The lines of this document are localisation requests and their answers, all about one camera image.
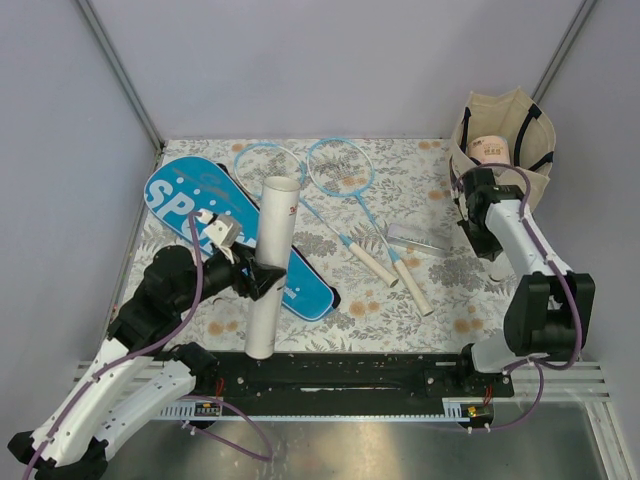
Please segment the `white shuttlecock tube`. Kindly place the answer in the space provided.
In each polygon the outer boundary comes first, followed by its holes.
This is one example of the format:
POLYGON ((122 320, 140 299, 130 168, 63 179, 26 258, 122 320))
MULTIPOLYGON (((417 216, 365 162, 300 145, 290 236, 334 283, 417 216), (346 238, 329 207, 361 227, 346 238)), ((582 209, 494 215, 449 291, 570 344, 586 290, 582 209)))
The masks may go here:
MULTIPOLYGON (((301 185, 282 176, 264 180, 257 231, 257 260, 288 270, 301 185)), ((281 313, 286 276, 249 308, 245 353, 265 360, 274 352, 276 327, 281 313)))

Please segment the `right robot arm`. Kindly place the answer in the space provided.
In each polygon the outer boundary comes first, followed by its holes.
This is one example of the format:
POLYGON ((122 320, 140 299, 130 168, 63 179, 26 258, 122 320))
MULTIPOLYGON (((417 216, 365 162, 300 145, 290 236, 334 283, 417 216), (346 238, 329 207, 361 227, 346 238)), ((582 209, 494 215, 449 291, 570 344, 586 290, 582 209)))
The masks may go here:
POLYGON ((505 254, 518 279, 501 332, 458 356, 455 383, 469 396, 486 389, 491 375, 508 376, 524 365, 570 369, 586 342, 595 297, 592 276, 562 261, 535 223, 531 182, 499 185, 497 167, 480 164, 450 176, 463 216, 458 224, 474 253, 490 261, 505 254))

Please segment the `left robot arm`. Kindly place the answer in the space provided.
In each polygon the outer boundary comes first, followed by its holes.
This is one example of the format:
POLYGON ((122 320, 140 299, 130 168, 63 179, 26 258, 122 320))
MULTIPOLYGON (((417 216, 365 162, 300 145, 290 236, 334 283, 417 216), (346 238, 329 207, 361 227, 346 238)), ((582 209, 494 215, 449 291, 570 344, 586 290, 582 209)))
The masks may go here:
POLYGON ((166 405, 218 393, 219 361, 195 342, 175 346, 161 373, 124 402, 117 399, 195 315, 200 302, 231 288, 258 300, 285 271, 261 264, 251 247, 202 260, 182 246, 160 249, 133 297, 111 322, 90 368, 39 428, 8 444, 26 479, 98 479, 119 448, 166 405))

